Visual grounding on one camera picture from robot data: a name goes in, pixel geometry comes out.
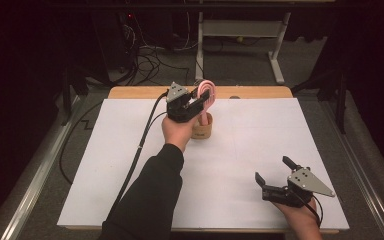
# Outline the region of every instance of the floor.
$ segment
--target floor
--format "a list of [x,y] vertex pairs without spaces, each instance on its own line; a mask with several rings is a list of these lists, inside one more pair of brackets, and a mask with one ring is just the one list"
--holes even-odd
[[[285,78],[285,85],[293,87],[307,80],[326,39],[307,43],[302,39],[285,42],[279,54],[279,64]],[[267,51],[274,46],[272,39],[259,40],[249,46],[208,39],[204,42],[204,74],[216,85],[276,85]],[[194,81],[195,51],[173,51],[142,49],[139,59],[141,71],[135,83],[154,76],[142,85],[169,85],[172,81],[190,85]],[[121,76],[117,70],[110,72],[113,79]],[[85,128],[78,119],[89,120],[93,126],[99,107],[108,89],[90,86],[88,96],[75,97],[73,115],[67,126],[61,126],[63,114],[58,116],[17,182],[10,197],[0,209],[0,239],[96,239],[99,231],[73,231],[56,226],[59,212],[69,190],[69,184],[59,170],[60,156],[66,175],[73,179],[81,161],[82,151],[87,145],[91,130]],[[299,99],[313,138],[328,170],[332,183],[340,198],[343,210],[349,221],[350,230],[325,239],[384,239],[384,161],[370,138],[370,133],[358,114],[352,95],[347,95],[345,116],[346,134],[341,134],[334,123],[335,104],[319,102],[317,90],[304,90],[296,94]],[[39,179],[39,171],[49,173]],[[32,184],[40,191],[30,191]],[[23,208],[23,199],[31,201],[31,207]],[[25,215],[14,215],[17,208]],[[236,239],[251,239],[250,236]],[[286,239],[294,239],[286,234]]]

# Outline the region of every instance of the black cable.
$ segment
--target black cable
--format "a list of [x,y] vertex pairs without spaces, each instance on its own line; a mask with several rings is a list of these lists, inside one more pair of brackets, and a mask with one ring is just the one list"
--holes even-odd
[[204,69],[202,69],[202,66],[199,64],[198,59],[195,58],[196,65],[198,65],[199,69],[201,69],[202,72],[202,78],[205,79]]
[[146,76],[140,72],[143,76],[145,76],[145,78],[142,79],[142,80],[140,80],[139,82],[135,83],[135,84],[134,84],[135,86],[137,86],[137,85],[139,85],[139,84],[141,84],[141,83],[143,83],[143,82],[146,82],[146,81],[152,79],[152,78],[155,77],[155,76],[158,74],[158,72],[159,72],[159,65],[160,65],[159,63],[156,63],[156,62],[151,61],[151,59],[149,59],[149,58],[146,57],[146,56],[140,56],[140,57],[143,57],[143,58],[148,59],[148,62],[151,64],[152,69],[149,70],[149,73],[148,73],[148,75],[146,75]]
[[155,82],[154,80],[152,79],[148,79],[148,81],[154,83],[155,85],[158,85],[158,86],[164,86],[163,84],[159,83],[159,82]]
[[130,166],[129,172],[127,173],[126,179],[124,180],[123,186],[121,187],[120,192],[118,193],[117,198],[115,199],[114,204],[112,205],[111,210],[108,213],[107,220],[109,220],[111,218],[111,215],[114,212],[114,210],[116,209],[118,202],[120,202],[121,197],[123,196],[124,192],[126,191],[127,185],[129,184],[129,181],[132,178],[133,172],[136,168],[136,164],[139,160],[140,153],[142,152],[142,148],[143,148],[143,145],[145,143],[146,135],[148,134],[149,127],[151,124],[152,116],[154,115],[155,109],[157,108],[159,101],[163,97],[167,96],[167,93],[168,93],[168,90],[165,93],[161,94],[157,98],[157,100],[155,101],[154,107],[152,108],[151,114],[149,115],[148,122],[146,123],[145,129],[143,131],[142,139],[140,140],[138,149],[136,150],[136,154],[135,154],[135,157],[133,159],[132,165]]
[[323,222],[323,207],[322,207],[322,204],[320,203],[319,199],[316,198],[316,196],[313,196],[313,198],[316,199],[316,201],[320,207],[320,225],[321,225]]
[[89,108],[89,110],[87,110],[80,118],[79,120],[77,120],[77,122],[74,124],[74,126],[71,128],[70,132],[68,133],[67,137],[65,138],[64,140],[64,143],[62,145],[62,149],[61,149],[61,153],[60,153],[60,156],[59,156],[59,160],[58,160],[58,164],[59,164],[59,169],[61,171],[61,174],[62,176],[65,178],[65,180],[70,184],[72,185],[73,184],[73,181],[71,181],[67,175],[65,174],[64,172],[64,169],[62,167],[62,157],[64,155],[64,151],[65,151],[65,148],[67,146],[67,143],[68,143],[68,140],[71,138],[71,134],[74,132],[74,129],[76,129],[77,125],[83,120],[83,118],[88,114],[90,113],[94,108],[96,108],[97,106],[101,105],[103,103],[103,101],[93,105],[91,108]]
[[142,65],[142,64],[145,64],[145,63],[149,63],[151,66],[152,66],[152,68],[150,69],[150,70],[147,70],[147,69],[140,69],[139,68],[139,73],[142,75],[142,76],[144,76],[145,77],[145,75],[142,73],[142,72],[153,72],[155,69],[157,69],[157,68],[159,68],[160,67],[160,63],[158,63],[158,62],[154,62],[154,61],[152,61],[149,57],[153,57],[152,55],[149,55],[149,56],[147,56],[147,55],[138,55],[139,57],[142,57],[142,58],[145,58],[145,59],[147,59],[148,61],[143,61],[143,62],[140,62],[139,63],[139,66],[140,65]]
[[[138,67],[137,67],[136,63],[133,62],[131,67],[128,69],[127,73],[124,73],[123,76],[119,77],[118,79],[116,79],[114,81],[110,81],[110,82],[114,83],[115,86],[120,86],[121,82],[134,78],[137,74],[137,71],[138,71]],[[94,86],[97,88],[101,88],[101,89],[112,88],[112,86],[108,86],[108,84],[92,82],[92,81],[88,80],[87,78],[86,78],[86,83],[88,85],[91,85],[91,86]]]
[[158,114],[158,115],[152,120],[152,122],[149,124],[148,131],[149,131],[149,129],[151,129],[151,126],[152,126],[152,124],[154,124],[155,120],[157,120],[159,117],[161,117],[161,115],[163,115],[163,114],[165,114],[165,113],[167,113],[167,112],[162,112],[162,113]]
[[308,210],[310,210],[310,212],[312,212],[314,214],[314,216],[316,216],[316,218],[317,218],[317,220],[316,220],[317,221],[317,226],[320,228],[320,225],[322,224],[322,221],[321,221],[321,219],[319,217],[319,214],[317,214],[316,210],[314,210],[314,208],[312,208],[308,203],[306,203],[297,193],[295,193],[294,191],[291,191],[291,192],[295,195],[295,197],[297,197],[304,204],[304,206],[306,206],[308,208]]
[[187,83],[188,83],[188,74],[189,74],[189,68],[182,68],[182,67],[174,67],[174,66],[171,66],[171,65],[168,65],[166,63],[164,63],[163,61],[161,61],[161,59],[158,57],[158,53],[157,53],[157,50],[155,49],[155,58],[158,60],[158,62],[163,65],[163,66],[166,66],[166,67],[169,67],[169,68],[173,68],[173,69],[179,69],[179,70],[186,70],[186,76],[185,76],[185,86],[187,86]]

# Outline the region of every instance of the table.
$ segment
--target table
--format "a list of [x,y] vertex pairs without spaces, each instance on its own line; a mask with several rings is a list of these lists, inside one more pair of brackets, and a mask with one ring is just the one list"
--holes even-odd
[[[308,2],[334,2],[335,0],[297,0],[293,1],[299,3]],[[228,2],[240,3],[255,3],[255,2],[291,2],[289,0],[229,0]],[[279,85],[285,84],[285,80],[280,70],[277,56],[283,42],[283,38],[288,27],[290,12],[286,12],[282,20],[278,21],[243,21],[243,20],[206,20],[204,14],[199,13],[198,18],[198,50],[196,54],[195,66],[195,79],[204,79],[204,52],[202,50],[202,43],[204,36],[230,36],[230,37],[265,37],[276,38],[276,45],[273,51],[268,52],[268,58],[273,70],[276,83]]]
[[[166,89],[167,87],[116,87],[111,90],[109,100],[101,108],[58,225],[70,229],[101,227],[124,180],[122,176],[127,174],[130,159],[133,159],[131,156],[136,151],[136,140],[142,134],[135,130],[135,126],[143,130],[147,119],[144,116],[149,114],[147,109],[154,103],[154,100],[145,98],[155,99]],[[191,140],[185,152],[185,159],[188,160],[182,170],[184,185],[175,209],[173,231],[287,231],[288,226],[283,215],[271,203],[261,200],[261,189],[254,181],[255,171],[259,171],[264,178],[267,177],[269,185],[286,185],[290,170],[281,162],[279,154],[287,154],[293,160],[299,158],[298,164],[311,165],[312,170],[317,172],[316,175],[333,189],[299,104],[292,98],[290,90],[282,86],[223,86],[217,87],[216,92],[216,103],[209,110],[215,119],[212,136],[207,140]],[[248,110],[241,105],[244,101],[254,106],[251,114],[246,113]],[[165,104],[160,105],[164,106],[159,106],[156,113],[164,111]],[[261,111],[254,111],[255,106]],[[276,114],[271,113],[277,108],[283,110]],[[144,115],[134,117],[141,114],[141,109],[145,109]],[[223,117],[229,111],[237,114],[233,114],[231,118]],[[243,113],[252,117],[244,119]],[[231,127],[231,123],[236,125],[238,122],[244,122],[245,128]],[[260,125],[269,126],[264,128],[268,137],[260,139]],[[246,133],[238,134],[237,129]],[[294,131],[298,131],[297,136],[291,134]],[[233,141],[231,135],[235,135],[237,142]],[[146,159],[161,147],[152,143],[162,138],[158,127],[150,129],[150,140],[144,145],[132,181]],[[272,160],[261,161],[260,157]],[[333,233],[348,229],[338,199],[324,196],[319,199],[325,208],[322,232]]]

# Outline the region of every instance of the white paper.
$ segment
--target white paper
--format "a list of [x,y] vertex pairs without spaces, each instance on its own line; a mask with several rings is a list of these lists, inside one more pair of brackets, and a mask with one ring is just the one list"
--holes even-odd
[[[58,225],[102,225],[130,168],[154,102],[104,101]],[[155,115],[165,107],[162,101]],[[282,162],[283,156],[311,167],[334,190],[296,99],[217,99],[209,112],[214,119],[211,137],[191,139],[185,151],[183,187],[173,228],[287,228],[280,211],[261,199],[261,188],[254,179],[259,172],[267,185],[285,186],[290,169]],[[162,118],[148,133],[131,182],[163,145]],[[324,209],[322,229],[348,229],[338,198],[316,196]]]

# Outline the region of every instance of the black wire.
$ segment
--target black wire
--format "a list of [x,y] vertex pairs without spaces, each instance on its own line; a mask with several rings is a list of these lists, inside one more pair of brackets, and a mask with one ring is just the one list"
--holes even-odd
[[148,81],[148,80],[151,80],[153,77],[155,77],[155,76],[158,74],[158,72],[159,72],[159,66],[160,66],[159,63],[156,63],[156,62],[152,61],[152,60],[151,60],[149,57],[147,57],[147,56],[139,55],[139,57],[143,57],[143,58],[148,59],[148,63],[151,64],[152,69],[151,69],[151,70],[141,70],[141,71],[149,71],[149,72],[148,72],[148,74],[145,76],[145,75],[142,74],[142,72],[140,71],[139,73],[142,74],[142,76],[144,76],[145,78],[142,79],[142,80],[140,80],[139,82],[137,82],[137,83],[135,83],[135,84],[133,84],[133,82],[132,82],[132,85],[135,85],[135,86],[137,86],[137,85],[139,85],[139,84],[141,84],[141,83],[143,83],[143,82],[146,82],[146,81]]
[[111,207],[110,212],[108,213],[107,220],[110,219],[112,213],[114,212],[115,208],[118,205],[118,202],[120,201],[121,197],[123,196],[124,192],[126,191],[127,185],[129,184],[129,181],[132,178],[133,172],[134,172],[134,170],[136,168],[136,164],[137,164],[137,162],[139,160],[140,153],[142,152],[142,148],[143,148],[143,145],[145,143],[146,135],[148,134],[149,127],[151,126],[150,124],[151,124],[152,116],[154,115],[155,109],[157,108],[157,105],[158,105],[159,101],[163,97],[167,96],[167,93],[168,93],[168,91],[166,91],[165,93],[161,94],[157,98],[157,100],[155,101],[154,107],[152,108],[151,114],[149,115],[149,118],[148,118],[148,122],[146,123],[145,129],[143,131],[142,139],[140,140],[138,149],[136,150],[136,154],[135,154],[135,157],[133,159],[132,165],[130,166],[129,172],[127,173],[126,179],[124,180],[123,186],[121,187],[120,192],[118,193],[117,198],[115,199],[114,204]]
[[161,61],[161,59],[158,57],[158,53],[157,53],[157,50],[156,50],[156,49],[155,49],[155,58],[158,59],[158,61],[160,62],[161,65],[164,65],[164,66],[166,66],[166,67],[173,68],[173,69],[179,69],[179,70],[186,70],[185,86],[187,86],[187,83],[188,83],[189,68],[186,68],[186,67],[174,67],[174,66],[171,66],[171,65],[168,65],[168,64],[164,63],[164,62]]
[[163,115],[163,114],[165,114],[165,113],[167,113],[167,112],[162,112],[162,113],[158,114],[158,115],[152,120],[152,122],[149,124],[148,131],[149,131],[149,129],[151,129],[151,126],[152,126],[152,124],[155,122],[155,120],[157,120],[157,118],[161,117],[161,115]]
[[67,143],[68,143],[68,140],[71,138],[71,134],[74,132],[74,129],[76,129],[77,125],[83,120],[83,118],[88,114],[90,113],[94,108],[96,108],[97,106],[101,105],[103,101],[95,104],[94,106],[92,106],[91,108],[89,108],[89,110],[87,110],[80,118],[79,120],[77,120],[77,122],[73,125],[73,127],[71,128],[70,132],[68,133],[67,137],[65,138],[64,140],[64,143],[62,145],[62,149],[61,149],[61,153],[60,153],[60,156],[59,156],[59,160],[58,160],[58,164],[59,164],[59,169],[61,171],[61,174],[62,176],[65,178],[65,180],[70,184],[72,185],[73,184],[73,181],[71,181],[67,175],[65,174],[64,172],[64,169],[62,167],[62,157],[64,155],[64,151],[65,151],[65,148],[67,146]]
[[316,216],[316,218],[317,218],[317,226],[320,228],[320,225],[322,224],[322,221],[321,221],[321,219],[319,217],[319,214],[317,214],[316,210],[314,210],[314,208],[312,208],[308,203],[306,203],[297,193],[295,193],[294,191],[291,191],[291,192],[295,195],[295,197],[297,197],[308,208],[308,210],[310,210],[314,214],[314,216]]
[[149,55],[149,56],[144,56],[144,55],[139,55],[139,57],[142,57],[142,58],[146,58],[148,61],[143,61],[141,63],[139,63],[139,66],[142,65],[142,64],[145,64],[145,63],[149,63],[151,64],[152,68],[150,70],[147,70],[147,69],[140,69],[139,68],[139,73],[142,74],[142,76],[145,76],[142,72],[153,72],[155,69],[159,68],[160,67],[160,63],[159,62],[154,62],[152,61],[149,57],[153,57],[152,55]]
[[155,81],[152,80],[152,79],[149,79],[148,81],[154,83],[155,85],[164,86],[163,84],[161,84],[161,83],[159,83],[159,82],[155,82]]
[[202,72],[202,78],[205,79],[204,69],[202,69],[202,66],[199,64],[198,59],[195,58],[196,65],[198,65],[199,69],[201,69]]
[[316,201],[317,201],[317,203],[319,204],[319,207],[320,207],[320,225],[321,225],[322,222],[323,222],[323,207],[322,207],[322,204],[320,203],[319,199],[317,199],[316,196],[313,196],[313,197],[314,197],[314,199],[316,199]]

